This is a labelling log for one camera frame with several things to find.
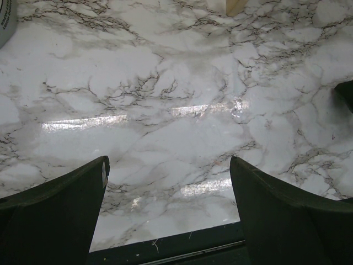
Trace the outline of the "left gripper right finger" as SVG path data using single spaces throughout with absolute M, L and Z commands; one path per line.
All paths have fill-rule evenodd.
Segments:
M 232 157 L 230 175 L 252 264 L 352 264 L 352 199 L 332 200 Z

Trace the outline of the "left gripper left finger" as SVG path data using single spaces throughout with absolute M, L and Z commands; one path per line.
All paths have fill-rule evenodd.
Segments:
M 109 172 L 101 156 L 1 198 L 1 264 L 85 264 Z

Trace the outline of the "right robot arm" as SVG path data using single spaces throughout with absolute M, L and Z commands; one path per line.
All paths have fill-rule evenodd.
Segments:
M 345 102 L 348 109 L 353 113 L 353 80 L 339 83 L 334 91 Z

